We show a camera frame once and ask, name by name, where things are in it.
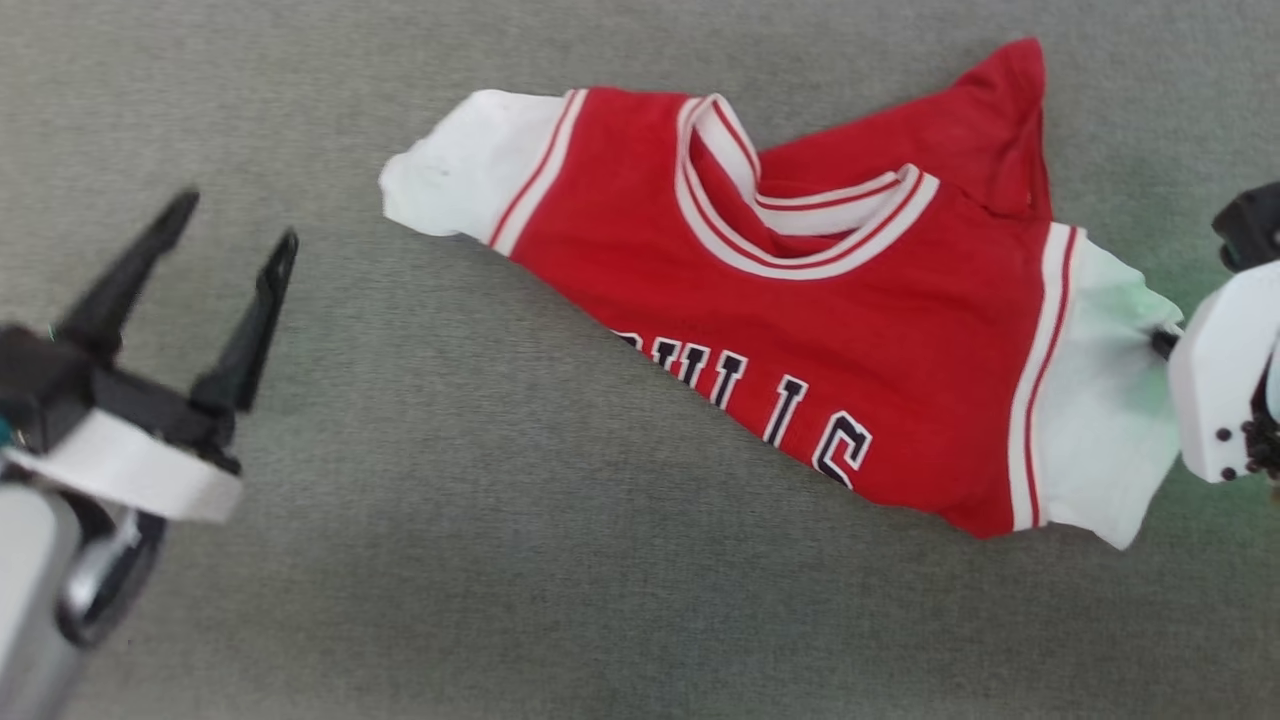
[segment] gray fabric surface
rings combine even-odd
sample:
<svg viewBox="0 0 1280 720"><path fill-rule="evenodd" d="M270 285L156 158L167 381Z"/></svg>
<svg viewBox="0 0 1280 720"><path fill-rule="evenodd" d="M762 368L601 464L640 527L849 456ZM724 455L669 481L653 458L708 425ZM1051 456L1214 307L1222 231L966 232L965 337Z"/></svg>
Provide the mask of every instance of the gray fabric surface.
<svg viewBox="0 0 1280 720"><path fill-rule="evenodd" d="M182 527L70 717L1266 716L1280 507L1176 470L1129 552L978 542L782 457L465 241L380 218L468 91L718 91L762 146L1021 35L1059 214L1190 310L1280 176L1275 0L0 0L0 302L42 322L178 186L128 334L184 384L303 238L227 528Z"/></svg>

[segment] sleeve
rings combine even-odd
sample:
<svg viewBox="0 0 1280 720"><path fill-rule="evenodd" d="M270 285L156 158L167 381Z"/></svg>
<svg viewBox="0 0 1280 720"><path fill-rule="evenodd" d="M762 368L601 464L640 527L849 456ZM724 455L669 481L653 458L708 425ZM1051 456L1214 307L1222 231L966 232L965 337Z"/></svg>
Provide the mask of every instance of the sleeve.
<svg viewBox="0 0 1280 720"><path fill-rule="evenodd" d="M383 214L433 236L490 242L552 142L564 97L481 90L387 161Z"/></svg>
<svg viewBox="0 0 1280 720"><path fill-rule="evenodd" d="M1005 45L951 87L760 156L760 193L815 195L915 164L997 215L1051 219L1039 41Z"/></svg>
<svg viewBox="0 0 1280 720"><path fill-rule="evenodd" d="M1183 314L1083 231L1069 287L1032 416L1041 518L1123 550L1178 456L1167 364L1152 351L1151 332Z"/></svg>

